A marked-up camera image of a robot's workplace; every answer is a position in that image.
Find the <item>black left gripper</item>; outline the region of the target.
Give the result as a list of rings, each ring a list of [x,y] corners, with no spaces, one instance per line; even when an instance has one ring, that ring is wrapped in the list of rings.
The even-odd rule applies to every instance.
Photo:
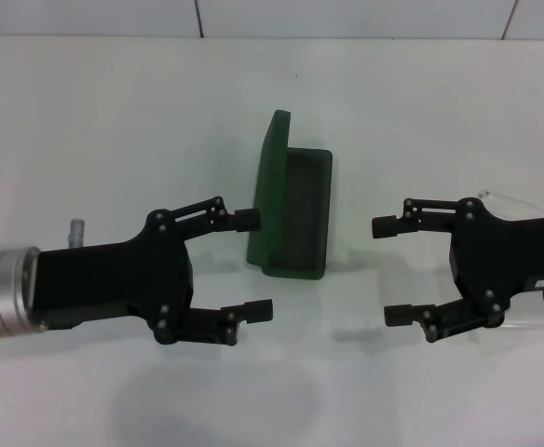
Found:
[[[173,212],[154,210],[142,231],[124,242],[43,251],[37,259],[32,314],[52,331],[94,320],[137,317],[162,345],[236,345],[242,322],[273,319],[273,302],[189,309],[193,271],[184,241],[260,229],[259,210],[230,212],[216,196]]]

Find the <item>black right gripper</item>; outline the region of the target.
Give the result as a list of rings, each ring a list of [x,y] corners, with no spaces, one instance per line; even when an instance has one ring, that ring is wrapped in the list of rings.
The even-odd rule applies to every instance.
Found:
[[[372,219],[373,238],[416,232],[449,233],[456,286],[465,298],[442,305],[384,307],[388,327],[418,323],[429,343],[500,326],[513,296],[544,298],[544,217],[504,220],[478,198],[457,201],[406,198],[402,216]]]

